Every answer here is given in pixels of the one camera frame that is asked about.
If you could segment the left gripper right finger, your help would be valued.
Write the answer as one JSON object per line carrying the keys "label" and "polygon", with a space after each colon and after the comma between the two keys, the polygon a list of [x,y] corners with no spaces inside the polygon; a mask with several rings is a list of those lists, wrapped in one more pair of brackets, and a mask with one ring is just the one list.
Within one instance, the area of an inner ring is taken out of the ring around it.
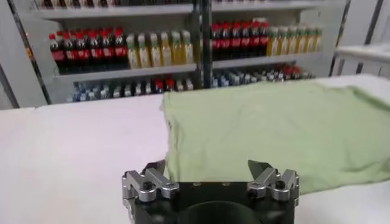
{"label": "left gripper right finger", "polygon": [[250,197],[299,201],[299,175],[295,170],[286,169],[280,173],[269,163],[248,160],[247,164],[253,176],[253,181],[247,183]]}

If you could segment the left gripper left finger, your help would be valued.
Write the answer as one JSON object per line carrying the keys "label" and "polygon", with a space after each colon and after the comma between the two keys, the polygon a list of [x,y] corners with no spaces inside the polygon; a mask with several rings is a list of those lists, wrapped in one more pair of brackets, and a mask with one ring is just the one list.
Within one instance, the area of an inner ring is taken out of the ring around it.
{"label": "left gripper left finger", "polygon": [[180,191],[178,182],[172,182],[163,174],[165,160],[151,162],[141,173],[136,170],[125,171],[122,176],[122,203],[130,207],[130,202],[136,198],[143,203],[153,202],[157,196],[172,200]]}

